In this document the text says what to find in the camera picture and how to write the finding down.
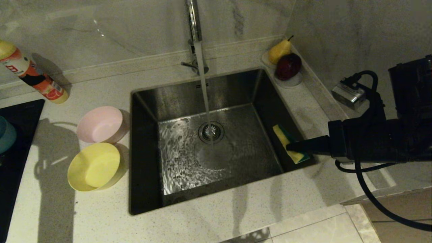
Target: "spray bottle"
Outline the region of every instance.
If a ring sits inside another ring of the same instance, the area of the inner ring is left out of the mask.
[[[0,62],[49,101],[61,104],[69,97],[60,85],[40,70],[33,61],[23,56],[14,44],[0,40]]]

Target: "sponge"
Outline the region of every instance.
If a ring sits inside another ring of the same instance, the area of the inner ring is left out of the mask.
[[[279,138],[280,143],[283,148],[292,142],[296,142],[296,139],[291,136],[281,125],[274,125],[273,131],[276,136]],[[299,153],[295,151],[286,151],[289,157],[294,161],[295,164],[308,160],[310,157],[307,153]]]

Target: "yellow pear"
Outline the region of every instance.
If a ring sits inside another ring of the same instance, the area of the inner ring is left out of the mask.
[[[277,64],[279,59],[282,56],[288,55],[291,53],[291,38],[294,36],[291,36],[287,40],[283,40],[279,42],[279,44],[273,46],[269,51],[269,61],[273,63],[274,65]]]

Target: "marble backsplash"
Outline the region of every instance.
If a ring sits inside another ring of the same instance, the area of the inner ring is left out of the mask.
[[[432,54],[432,4],[429,0],[297,1],[286,32],[291,35],[329,90],[356,72],[376,72],[386,115],[395,118],[388,69]],[[350,117],[359,115],[341,106]]]
[[[198,0],[204,46],[283,35],[295,0]],[[48,73],[187,50],[183,0],[0,1],[0,39]],[[17,78],[0,71],[0,85]]]

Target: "plastic bowl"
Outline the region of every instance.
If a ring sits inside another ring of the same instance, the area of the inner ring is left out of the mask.
[[[0,153],[6,152],[16,140],[16,130],[3,116],[0,116]]]
[[[114,185],[123,174],[118,149],[108,143],[92,144],[79,152],[69,165],[69,185],[80,192],[89,192]]]
[[[121,111],[112,106],[101,106],[89,111],[78,123],[76,134],[86,143],[115,143],[127,132]]]

